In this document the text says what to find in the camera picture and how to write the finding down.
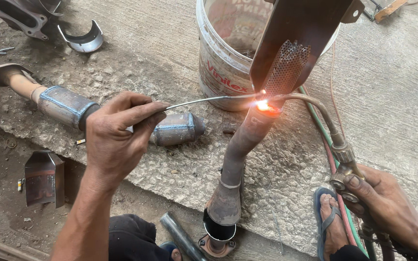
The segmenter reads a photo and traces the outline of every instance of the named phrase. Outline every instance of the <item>left hand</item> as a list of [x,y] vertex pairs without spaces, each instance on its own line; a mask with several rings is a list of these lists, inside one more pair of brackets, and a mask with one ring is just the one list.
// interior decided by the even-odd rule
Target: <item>left hand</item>
[[[115,190],[147,151],[149,137],[169,106],[125,91],[91,114],[86,120],[85,178],[103,191]],[[129,126],[133,133],[125,130]]]

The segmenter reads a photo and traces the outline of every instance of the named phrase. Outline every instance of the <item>pipe opening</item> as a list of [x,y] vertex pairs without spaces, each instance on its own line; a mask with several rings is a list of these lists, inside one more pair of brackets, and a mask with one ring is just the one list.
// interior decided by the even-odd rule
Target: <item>pipe opening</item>
[[8,1],[0,0],[0,11],[21,22],[27,27],[35,28],[37,25],[33,17],[27,15],[27,13]]
[[207,209],[204,210],[202,221],[204,222],[204,228],[206,228],[206,232],[210,237],[216,240],[227,241],[235,236],[236,225],[222,226],[217,224],[211,219],[211,217],[209,217]]

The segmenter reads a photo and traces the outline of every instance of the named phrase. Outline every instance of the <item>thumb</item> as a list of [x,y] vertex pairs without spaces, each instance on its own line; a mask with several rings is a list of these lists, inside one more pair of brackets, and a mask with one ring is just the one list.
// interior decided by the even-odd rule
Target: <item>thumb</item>
[[370,186],[369,183],[354,174],[346,175],[346,188],[354,193],[359,199],[366,203],[370,208],[380,205],[381,196]]

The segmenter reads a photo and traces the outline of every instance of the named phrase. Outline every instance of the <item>dark pants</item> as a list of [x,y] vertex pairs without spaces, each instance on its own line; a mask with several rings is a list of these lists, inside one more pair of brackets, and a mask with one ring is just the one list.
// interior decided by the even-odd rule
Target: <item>dark pants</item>
[[370,259],[357,246],[345,245],[334,254],[330,255],[330,261],[370,261]]
[[173,261],[171,253],[156,245],[156,226],[133,214],[110,218],[109,260]]

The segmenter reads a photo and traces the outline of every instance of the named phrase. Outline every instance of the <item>forearm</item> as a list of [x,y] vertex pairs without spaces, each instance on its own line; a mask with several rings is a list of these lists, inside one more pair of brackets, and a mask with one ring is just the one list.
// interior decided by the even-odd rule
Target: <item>forearm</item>
[[52,251],[51,260],[108,260],[108,226],[115,189],[99,187],[95,173],[86,169],[77,199]]

